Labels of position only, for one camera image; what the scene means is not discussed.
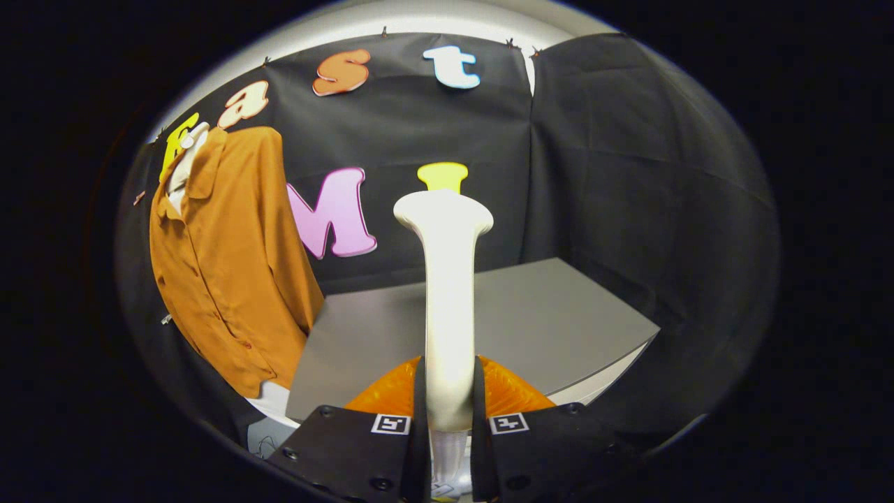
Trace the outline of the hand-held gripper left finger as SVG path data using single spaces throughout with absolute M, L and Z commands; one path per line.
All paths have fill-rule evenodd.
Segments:
M 416 359 L 411 413 L 319 405 L 274 454 L 275 471 L 319 502 L 429 502 L 432 449 L 425 358 Z

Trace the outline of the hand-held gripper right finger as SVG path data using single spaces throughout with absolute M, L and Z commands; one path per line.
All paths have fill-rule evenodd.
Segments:
M 571 502 L 642 464 L 644 451 L 581 403 L 493 414 L 482 356 L 474 366 L 470 474 L 479 502 Z

